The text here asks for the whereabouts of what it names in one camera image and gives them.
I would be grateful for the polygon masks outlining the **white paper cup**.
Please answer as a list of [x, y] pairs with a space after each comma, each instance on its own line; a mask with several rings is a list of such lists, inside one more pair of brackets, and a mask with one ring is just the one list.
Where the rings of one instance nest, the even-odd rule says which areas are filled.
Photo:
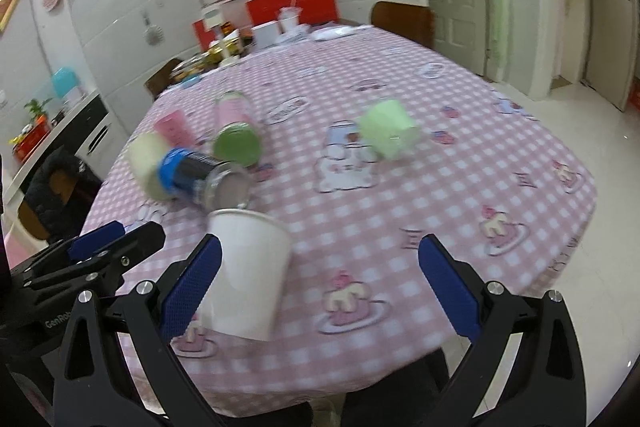
[[198, 318], [216, 333], [267, 341], [292, 257], [292, 234], [281, 221], [246, 209], [212, 212], [208, 231], [220, 240], [222, 258]]

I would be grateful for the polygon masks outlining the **pink plastic cup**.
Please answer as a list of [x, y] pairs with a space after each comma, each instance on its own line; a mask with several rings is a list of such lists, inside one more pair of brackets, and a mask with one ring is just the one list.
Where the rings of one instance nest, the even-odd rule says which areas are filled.
[[196, 147], [195, 136], [181, 109], [166, 114], [153, 124], [154, 130], [173, 147]]

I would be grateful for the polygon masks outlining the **plastic drink cup with straw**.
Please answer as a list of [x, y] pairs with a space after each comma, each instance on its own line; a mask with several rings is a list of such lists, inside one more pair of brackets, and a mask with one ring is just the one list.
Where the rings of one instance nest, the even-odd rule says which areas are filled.
[[293, 31], [299, 25], [300, 13], [303, 9], [297, 0], [290, 0], [288, 5], [282, 6], [278, 14], [278, 22], [284, 34]]

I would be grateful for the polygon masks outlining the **light green plastic cup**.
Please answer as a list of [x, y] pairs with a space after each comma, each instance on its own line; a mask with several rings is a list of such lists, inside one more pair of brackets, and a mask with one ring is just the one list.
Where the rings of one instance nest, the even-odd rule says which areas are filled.
[[421, 139], [416, 122], [398, 100], [385, 100], [367, 109], [357, 120], [361, 138], [378, 155], [396, 159]]

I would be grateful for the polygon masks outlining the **black jacket on chair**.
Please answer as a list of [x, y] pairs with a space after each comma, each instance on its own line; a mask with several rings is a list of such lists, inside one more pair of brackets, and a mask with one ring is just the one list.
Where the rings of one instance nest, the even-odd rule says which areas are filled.
[[75, 154], [59, 147], [38, 168], [23, 202], [53, 244], [77, 236], [84, 226], [102, 180]]

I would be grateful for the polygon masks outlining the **blue black drink can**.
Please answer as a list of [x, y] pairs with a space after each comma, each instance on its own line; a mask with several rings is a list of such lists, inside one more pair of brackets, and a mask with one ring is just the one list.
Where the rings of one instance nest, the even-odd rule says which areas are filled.
[[180, 147], [165, 155], [158, 179], [167, 193], [207, 212], [246, 208], [253, 187], [248, 171], [236, 162], [216, 161]]

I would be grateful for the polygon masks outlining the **red box on counter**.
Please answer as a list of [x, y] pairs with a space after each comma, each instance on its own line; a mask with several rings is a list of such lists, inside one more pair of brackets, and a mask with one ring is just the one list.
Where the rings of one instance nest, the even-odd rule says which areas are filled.
[[20, 164], [24, 164], [25, 160], [32, 155], [35, 148], [50, 132], [51, 126], [47, 118], [39, 117], [28, 124], [21, 131], [21, 134], [11, 141], [14, 158]]

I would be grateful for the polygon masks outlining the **white cabinet counter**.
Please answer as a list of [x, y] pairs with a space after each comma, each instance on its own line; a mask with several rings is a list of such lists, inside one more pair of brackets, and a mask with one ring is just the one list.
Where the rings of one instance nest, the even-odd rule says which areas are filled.
[[38, 241], [80, 232], [128, 135], [97, 94], [70, 110], [4, 190], [10, 215]]

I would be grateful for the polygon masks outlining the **pink jar green lid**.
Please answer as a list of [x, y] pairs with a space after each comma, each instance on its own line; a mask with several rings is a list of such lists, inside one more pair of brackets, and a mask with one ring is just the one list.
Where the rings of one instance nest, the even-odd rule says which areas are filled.
[[240, 91], [224, 92], [217, 98], [214, 116], [213, 156], [245, 168], [257, 165], [262, 156], [262, 138], [250, 99]]

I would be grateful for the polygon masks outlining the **brown wooden chair left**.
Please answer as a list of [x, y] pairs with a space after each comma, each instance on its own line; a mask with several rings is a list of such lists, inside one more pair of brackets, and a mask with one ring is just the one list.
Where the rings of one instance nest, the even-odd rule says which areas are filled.
[[145, 81], [144, 87], [152, 96], [153, 100], [157, 100], [158, 97], [171, 85], [171, 72], [181, 62], [181, 58], [172, 58]]

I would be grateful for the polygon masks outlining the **brown wooden chair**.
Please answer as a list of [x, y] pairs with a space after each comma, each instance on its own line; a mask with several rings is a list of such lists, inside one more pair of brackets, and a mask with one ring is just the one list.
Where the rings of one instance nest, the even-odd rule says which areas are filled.
[[171, 72], [181, 62], [181, 58], [172, 58], [145, 81], [144, 87], [152, 96], [153, 100], [157, 100], [158, 97], [171, 85]]
[[374, 27], [434, 48], [435, 14], [427, 6], [379, 1], [373, 5], [370, 21]]

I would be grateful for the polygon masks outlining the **small red box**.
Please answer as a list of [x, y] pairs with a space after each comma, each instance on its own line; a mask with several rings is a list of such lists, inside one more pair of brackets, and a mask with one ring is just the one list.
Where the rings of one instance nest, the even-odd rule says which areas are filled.
[[196, 38], [203, 52], [206, 52], [210, 44], [217, 39], [215, 31], [213, 29], [207, 29], [204, 24], [204, 20], [197, 20], [192, 24]]

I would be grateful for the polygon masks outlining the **red gift bag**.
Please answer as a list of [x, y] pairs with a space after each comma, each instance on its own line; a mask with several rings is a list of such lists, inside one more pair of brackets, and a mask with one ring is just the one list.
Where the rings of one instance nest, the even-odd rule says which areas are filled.
[[298, 17], [303, 24], [319, 25], [340, 19], [336, 0], [248, 0], [246, 8], [255, 26], [276, 20], [284, 8], [300, 9]]

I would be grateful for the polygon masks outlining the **brown wooden chair right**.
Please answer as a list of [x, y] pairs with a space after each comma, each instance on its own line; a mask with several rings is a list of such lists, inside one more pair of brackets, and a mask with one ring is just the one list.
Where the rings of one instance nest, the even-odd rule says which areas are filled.
[[427, 6], [379, 1], [373, 5], [370, 21], [374, 27], [434, 48], [435, 14]]

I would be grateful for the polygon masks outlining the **white refrigerator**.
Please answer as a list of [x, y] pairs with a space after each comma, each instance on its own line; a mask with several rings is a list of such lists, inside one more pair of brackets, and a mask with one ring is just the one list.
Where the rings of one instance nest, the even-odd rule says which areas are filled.
[[636, 68], [638, 0], [590, 0], [584, 83], [623, 112]]

